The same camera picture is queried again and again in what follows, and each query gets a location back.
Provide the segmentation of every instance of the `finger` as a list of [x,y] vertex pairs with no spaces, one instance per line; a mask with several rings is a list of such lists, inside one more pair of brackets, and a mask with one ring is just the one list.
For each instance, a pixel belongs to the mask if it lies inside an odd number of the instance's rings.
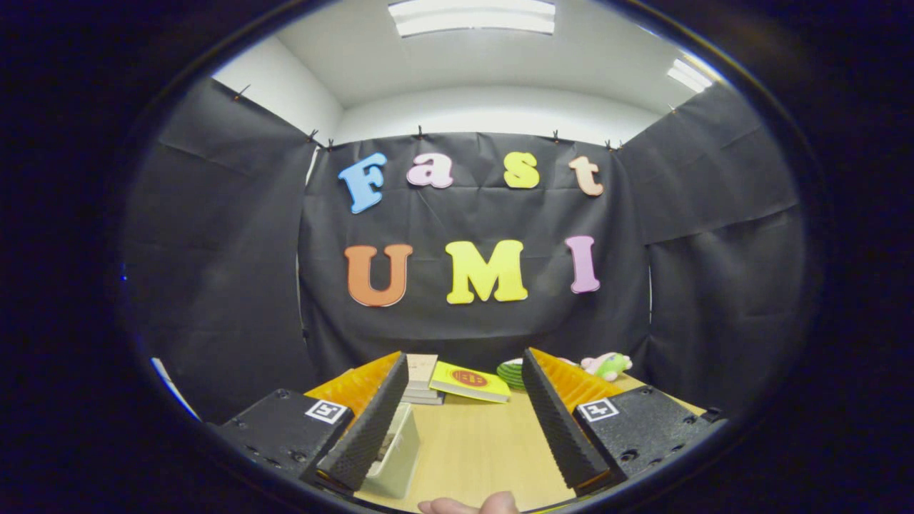
[[431,501],[432,514],[479,514],[479,509],[464,505],[452,498],[438,498]]
[[520,514],[520,510],[511,491],[502,491],[486,498],[479,514]]

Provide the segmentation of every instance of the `human hand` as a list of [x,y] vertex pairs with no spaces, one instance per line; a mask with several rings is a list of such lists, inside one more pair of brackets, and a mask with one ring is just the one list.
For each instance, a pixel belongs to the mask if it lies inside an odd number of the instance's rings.
[[438,498],[419,503],[422,514],[520,514],[510,491],[494,493],[480,508],[470,507],[452,498]]

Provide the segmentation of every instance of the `table surface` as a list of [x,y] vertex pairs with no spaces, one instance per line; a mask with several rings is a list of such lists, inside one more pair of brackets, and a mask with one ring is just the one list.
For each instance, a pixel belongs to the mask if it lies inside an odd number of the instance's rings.
[[[615,382],[624,391],[644,384],[622,374]],[[703,409],[679,401],[688,410]],[[422,500],[456,498],[475,507],[496,491],[510,490],[517,507],[529,510],[575,497],[549,452],[530,398],[511,391],[508,403],[490,403],[445,395],[443,405],[414,404],[419,431],[416,471],[404,498],[356,492],[379,505],[419,512]]]

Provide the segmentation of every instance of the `letter m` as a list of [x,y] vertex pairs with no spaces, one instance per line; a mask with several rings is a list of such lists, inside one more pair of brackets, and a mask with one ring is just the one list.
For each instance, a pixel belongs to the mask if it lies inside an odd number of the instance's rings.
[[453,288],[448,293],[448,303],[472,303],[474,297],[469,283],[473,283],[479,298],[485,302],[492,294],[496,280],[495,300],[514,302],[525,299],[526,289],[520,276],[520,252],[523,249],[524,244],[520,241],[499,241],[489,262],[486,262],[471,242],[448,243],[444,250],[453,258]]

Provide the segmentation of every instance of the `white container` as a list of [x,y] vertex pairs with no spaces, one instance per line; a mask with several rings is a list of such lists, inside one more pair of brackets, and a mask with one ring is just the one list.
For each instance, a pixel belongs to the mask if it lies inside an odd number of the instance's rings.
[[388,452],[368,469],[361,490],[389,498],[404,498],[416,470],[419,454],[419,431],[412,415],[412,405],[401,403],[390,422],[388,434],[394,434]]

